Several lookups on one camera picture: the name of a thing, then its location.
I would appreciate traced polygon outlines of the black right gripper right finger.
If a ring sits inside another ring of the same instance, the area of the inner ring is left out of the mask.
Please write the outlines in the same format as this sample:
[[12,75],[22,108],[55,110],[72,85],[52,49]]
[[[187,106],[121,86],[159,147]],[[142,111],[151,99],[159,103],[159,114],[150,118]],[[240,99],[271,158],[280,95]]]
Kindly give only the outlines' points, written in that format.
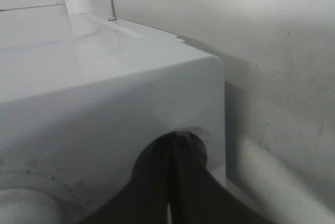
[[266,223],[225,190],[195,158],[185,139],[174,147],[170,165],[170,208],[173,223]]

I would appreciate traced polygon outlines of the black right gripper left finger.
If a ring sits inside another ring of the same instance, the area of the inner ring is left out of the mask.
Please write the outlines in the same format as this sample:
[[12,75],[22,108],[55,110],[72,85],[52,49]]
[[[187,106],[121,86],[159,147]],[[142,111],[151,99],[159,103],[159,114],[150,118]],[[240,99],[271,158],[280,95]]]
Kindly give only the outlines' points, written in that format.
[[131,180],[79,223],[167,223],[171,144],[174,133],[151,142],[139,155]]

